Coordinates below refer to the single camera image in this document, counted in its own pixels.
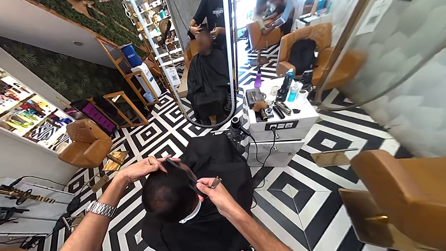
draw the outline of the power outlet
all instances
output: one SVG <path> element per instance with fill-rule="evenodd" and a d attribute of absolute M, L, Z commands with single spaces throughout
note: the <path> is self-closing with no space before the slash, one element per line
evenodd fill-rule
<path fill-rule="evenodd" d="M 271 131 L 272 128 L 276 128 L 276 130 L 296 128 L 298 123 L 299 123 L 299 120 L 287 121 L 287 122 L 278 121 L 278 122 L 267 123 L 265 125 L 265 131 Z"/>

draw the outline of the barber's hand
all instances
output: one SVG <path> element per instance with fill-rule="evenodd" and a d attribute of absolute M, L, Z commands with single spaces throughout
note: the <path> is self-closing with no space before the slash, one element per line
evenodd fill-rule
<path fill-rule="evenodd" d="M 141 161 L 138 161 L 122 169 L 116 175 L 126 179 L 128 183 L 131 183 L 139 180 L 140 178 L 158 169 L 167 172 L 167 170 L 161 165 L 161 162 L 163 162 L 166 158 L 170 157 L 172 157 L 172 155 L 168 155 L 165 158 L 160 158 L 160 159 L 156 159 L 153 156 L 149 156 Z M 181 162 L 181 159 L 177 158 L 170 158 L 170 159 L 174 162 Z"/>
<path fill-rule="evenodd" d="M 209 196 L 211 201 L 217 206 L 220 214 L 226 217 L 232 209 L 237 206 L 239 207 L 239 205 L 222 183 L 218 184 L 214 189 L 210 188 L 214 179 L 215 178 L 201 178 L 197 180 L 197 188 Z"/>
<path fill-rule="evenodd" d="M 218 34 L 224 34 L 225 30 L 224 27 L 215 27 L 212 31 L 211 31 L 211 36 L 212 38 L 216 38 L 218 36 Z"/>
<path fill-rule="evenodd" d="M 201 24 L 198 26 L 190 26 L 190 32 L 194 35 L 197 36 L 198 33 L 201 31 Z"/>

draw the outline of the black backpack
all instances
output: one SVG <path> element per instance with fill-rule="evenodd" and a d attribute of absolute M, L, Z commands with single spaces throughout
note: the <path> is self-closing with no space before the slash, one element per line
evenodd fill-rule
<path fill-rule="evenodd" d="M 296 67 L 295 75 L 302 75 L 306 70 L 312 70 L 316 63 L 314 50 L 316 42 L 312 39 L 301 39 L 291 46 L 288 62 Z"/>

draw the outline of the person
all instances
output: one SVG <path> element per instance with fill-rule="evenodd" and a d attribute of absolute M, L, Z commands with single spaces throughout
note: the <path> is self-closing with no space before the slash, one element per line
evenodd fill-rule
<path fill-rule="evenodd" d="M 229 68 L 227 56 L 215 49 L 207 30 L 197 35 L 198 54 L 190 61 L 187 74 L 187 99 L 194 117 L 203 125 L 211 125 L 209 117 L 216 116 L 217 123 L 228 114 L 227 103 Z"/>
<path fill-rule="evenodd" d="M 111 183 L 98 199 L 98 202 L 108 206 L 116 207 L 122 197 L 123 191 L 131 182 L 135 182 L 151 172 L 162 170 L 162 159 L 152 156 L 134 163 L 119 171 L 112 179 Z M 198 180 L 197 188 L 205 193 L 212 203 L 217 207 L 218 212 L 254 246 L 256 251 L 291 251 L 289 247 L 275 239 L 270 233 L 263 229 L 243 208 L 237 204 L 222 183 L 215 189 L 207 189 L 215 178 L 201 178 Z M 68 237 L 61 251 L 97 251 L 102 247 L 102 242 L 110 224 L 110 218 L 105 215 L 88 212 L 79 226 Z"/>
<path fill-rule="evenodd" d="M 275 20 L 280 18 L 285 10 L 285 1 L 284 0 L 271 0 L 271 4 L 275 7 L 271 15 L 263 18 L 263 24 L 265 26 L 270 26 Z"/>
<path fill-rule="evenodd" d="M 283 35 L 289 34 L 293 25 L 294 9 L 290 12 L 287 20 L 283 22 L 279 19 L 279 17 L 283 14 L 286 8 L 285 1 L 272 0 L 272 4 L 276 8 L 274 9 L 272 15 L 267 18 L 263 18 L 263 13 L 265 12 L 265 4 L 266 2 L 263 0 L 257 1 L 256 8 L 252 15 L 253 20 L 259 24 L 262 35 L 268 35 L 276 27 L 280 28 Z"/>
<path fill-rule="evenodd" d="M 211 36 L 219 45 L 219 49 L 225 50 L 226 36 L 223 12 L 223 0 L 201 0 L 194 18 L 190 21 L 189 31 L 194 36 L 198 36 L 198 33 L 204 29 L 202 25 L 204 18 L 206 18 L 206 29 L 211 32 Z"/>
<path fill-rule="evenodd" d="M 142 238 L 156 251 L 248 250 L 249 243 L 210 200 L 183 181 L 220 177 L 243 210 L 251 213 L 254 192 L 249 166 L 224 134 L 192 138 L 177 170 L 156 171 L 149 175 L 142 190 L 147 213 Z"/>

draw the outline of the white wall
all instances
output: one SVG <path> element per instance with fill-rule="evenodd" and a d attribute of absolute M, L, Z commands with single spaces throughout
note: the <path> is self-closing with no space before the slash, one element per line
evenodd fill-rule
<path fill-rule="evenodd" d="M 56 97 L 68 104 L 71 103 L 2 48 L 0 48 L 0 68 L 60 109 L 65 107 Z"/>
<path fill-rule="evenodd" d="M 116 68 L 94 33 L 25 0 L 0 0 L 0 36 Z"/>
<path fill-rule="evenodd" d="M 0 176 L 2 177 L 19 178 L 24 175 L 34 175 L 68 184 L 78 169 L 59 160 L 56 152 L 18 137 L 3 128 L 0 128 L 0 149 Z M 29 183 L 56 189 L 63 188 L 45 180 L 25 179 Z"/>
<path fill-rule="evenodd" d="M 336 46 L 342 32 L 350 19 L 351 13 L 355 8 L 358 0 L 332 0 L 329 15 L 331 16 L 332 40 L 331 46 Z"/>

